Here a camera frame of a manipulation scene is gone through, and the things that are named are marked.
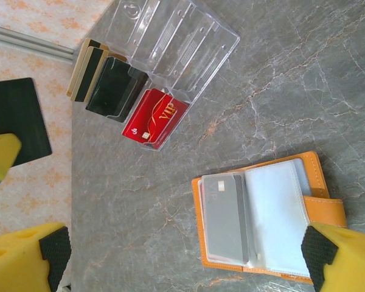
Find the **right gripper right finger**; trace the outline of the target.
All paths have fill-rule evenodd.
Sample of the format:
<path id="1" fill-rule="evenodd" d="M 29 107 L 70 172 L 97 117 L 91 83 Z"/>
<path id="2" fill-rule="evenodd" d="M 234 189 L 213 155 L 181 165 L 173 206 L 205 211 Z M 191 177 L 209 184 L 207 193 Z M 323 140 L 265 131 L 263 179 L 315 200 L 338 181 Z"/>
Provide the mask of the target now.
<path id="1" fill-rule="evenodd" d="M 302 254 L 315 292 L 365 292 L 365 234 L 312 223 Z"/>

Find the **orange leather card holder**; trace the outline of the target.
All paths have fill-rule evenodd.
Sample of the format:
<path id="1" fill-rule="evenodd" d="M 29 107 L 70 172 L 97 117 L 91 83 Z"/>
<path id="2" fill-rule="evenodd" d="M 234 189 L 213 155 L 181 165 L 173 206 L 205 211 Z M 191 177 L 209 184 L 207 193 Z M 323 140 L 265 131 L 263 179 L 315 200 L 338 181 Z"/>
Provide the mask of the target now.
<path id="1" fill-rule="evenodd" d="M 307 181 L 312 187 L 311 195 L 304 196 L 303 198 L 303 203 L 306 207 L 308 219 L 313 223 L 324 223 L 345 228 L 347 226 L 347 222 L 344 212 L 343 201 L 340 199 L 330 198 L 318 154 L 314 151 L 308 151 L 285 158 L 275 159 L 272 161 L 262 162 L 255 165 L 230 170 L 227 173 L 255 170 L 259 167 L 266 167 L 267 165 L 274 165 L 285 161 L 291 161 L 293 159 L 300 159 L 303 162 L 304 169 L 306 171 Z M 201 196 L 201 187 L 199 186 L 200 180 L 200 178 L 195 178 L 192 180 L 192 193 L 195 204 L 201 262 L 204 267 L 235 271 L 239 273 L 266 274 L 300 283 L 312 283 L 310 277 L 300 276 L 297 273 L 285 271 L 277 272 L 270 271 L 267 268 L 248 268 L 242 265 L 211 262 L 208 259 L 207 255 L 204 254 L 206 252 L 206 247 L 204 244 L 203 211 L 199 210 Z"/>

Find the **aluminium frame post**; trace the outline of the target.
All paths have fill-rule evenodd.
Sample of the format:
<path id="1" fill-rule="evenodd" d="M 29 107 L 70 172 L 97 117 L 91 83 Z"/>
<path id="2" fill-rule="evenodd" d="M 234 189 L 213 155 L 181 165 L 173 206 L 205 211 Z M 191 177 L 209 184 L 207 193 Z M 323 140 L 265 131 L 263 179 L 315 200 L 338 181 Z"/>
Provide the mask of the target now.
<path id="1" fill-rule="evenodd" d="M 70 63 L 72 63 L 77 56 L 75 50 L 71 48 L 4 27 L 0 27 L 0 42 L 32 52 L 38 52 L 50 57 L 60 58 Z"/>

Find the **red VIP card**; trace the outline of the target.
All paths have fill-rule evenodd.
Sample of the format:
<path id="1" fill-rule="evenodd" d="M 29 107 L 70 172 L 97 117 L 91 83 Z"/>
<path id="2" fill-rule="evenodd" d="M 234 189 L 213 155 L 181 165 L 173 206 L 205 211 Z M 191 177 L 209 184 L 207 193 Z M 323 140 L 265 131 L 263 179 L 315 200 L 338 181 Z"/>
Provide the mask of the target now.
<path id="1" fill-rule="evenodd" d="M 156 88 L 145 91 L 122 135 L 142 145 L 159 149 L 174 130 L 189 105 Z"/>

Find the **gold card black stripe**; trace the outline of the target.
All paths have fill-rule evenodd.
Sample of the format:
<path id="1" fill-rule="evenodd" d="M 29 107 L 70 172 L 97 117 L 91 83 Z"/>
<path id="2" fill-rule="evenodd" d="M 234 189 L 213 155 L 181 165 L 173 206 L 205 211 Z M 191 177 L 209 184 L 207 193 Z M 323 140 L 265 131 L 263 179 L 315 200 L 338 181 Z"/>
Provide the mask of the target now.
<path id="1" fill-rule="evenodd" d="M 71 100 L 74 102 L 87 102 L 105 59 L 110 51 L 97 47 L 88 47 L 80 67 L 78 78 L 75 82 Z"/>
<path id="2" fill-rule="evenodd" d="M 69 87 L 68 87 L 68 90 L 66 93 L 66 95 L 68 97 L 71 96 L 71 94 L 74 90 L 74 86 L 77 81 L 81 66 L 83 64 L 83 60 L 85 59 L 85 55 L 88 50 L 88 47 L 96 47 L 96 48 L 105 49 L 105 50 L 109 49 L 109 47 L 106 44 L 97 42 L 91 38 L 85 38 L 84 42 L 81 45 L 81 48 L 80 48 L 80 51 L 79 51 L 79 54 L 77 57 L 77 61 L 75 62 L 75 65 L 74 65 L 74 70 L 72 72 L 71 79 L 69 81 Z"/>

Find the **silver VIP card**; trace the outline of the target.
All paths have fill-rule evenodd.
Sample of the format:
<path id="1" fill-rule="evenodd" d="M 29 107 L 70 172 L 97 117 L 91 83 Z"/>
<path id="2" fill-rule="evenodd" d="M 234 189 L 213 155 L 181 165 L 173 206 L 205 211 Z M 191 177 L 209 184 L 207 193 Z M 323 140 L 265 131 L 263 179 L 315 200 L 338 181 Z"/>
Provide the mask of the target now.
<path id="1" fill-rule="evenodd" d="M 213 260 L 249 261 L 242 177 L 227 173 L 202 177 L 207 253 Z"/>

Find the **clear acrylic card organizer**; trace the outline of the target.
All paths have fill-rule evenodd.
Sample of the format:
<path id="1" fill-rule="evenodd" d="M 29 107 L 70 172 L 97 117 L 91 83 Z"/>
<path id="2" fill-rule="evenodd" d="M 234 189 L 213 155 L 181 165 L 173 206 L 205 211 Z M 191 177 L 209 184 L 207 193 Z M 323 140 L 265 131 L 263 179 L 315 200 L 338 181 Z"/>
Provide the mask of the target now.
<path id="1" fill-rule="evenodd" d="M 240 40 L 201 0 L 113 0 L 88 37 L 148 75 L 123 129 L 148 89 L 189 105 L 165 142 Z"/>

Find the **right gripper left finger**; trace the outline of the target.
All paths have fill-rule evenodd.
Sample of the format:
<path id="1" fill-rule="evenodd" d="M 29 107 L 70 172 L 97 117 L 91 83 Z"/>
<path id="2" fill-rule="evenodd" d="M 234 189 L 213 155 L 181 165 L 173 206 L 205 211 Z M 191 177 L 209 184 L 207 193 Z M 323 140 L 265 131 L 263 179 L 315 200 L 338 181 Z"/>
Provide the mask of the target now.
<path id="1" fill-rule="evenodd" d="M 57 292 L 70 257 L 63 223 L 0 235 L 0 292 Z"/>

